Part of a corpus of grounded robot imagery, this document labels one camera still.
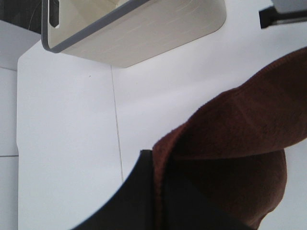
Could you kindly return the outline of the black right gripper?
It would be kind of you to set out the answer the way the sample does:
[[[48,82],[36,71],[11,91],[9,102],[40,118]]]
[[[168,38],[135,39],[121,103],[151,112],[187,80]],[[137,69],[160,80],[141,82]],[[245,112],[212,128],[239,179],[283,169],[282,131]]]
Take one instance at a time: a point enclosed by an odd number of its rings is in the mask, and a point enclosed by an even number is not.
[[[261,29],[307,21],[307,0],[272,0],[272,6],[259,11]]]

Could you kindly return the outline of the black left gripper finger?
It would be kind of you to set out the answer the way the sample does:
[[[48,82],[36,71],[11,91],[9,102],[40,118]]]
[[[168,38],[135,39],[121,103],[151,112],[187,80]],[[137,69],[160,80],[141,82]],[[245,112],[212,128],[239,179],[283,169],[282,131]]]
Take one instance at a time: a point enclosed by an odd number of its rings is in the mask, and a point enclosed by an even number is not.
[[[153,158],[141,150],[116,193],[75,230],[154,230]]]

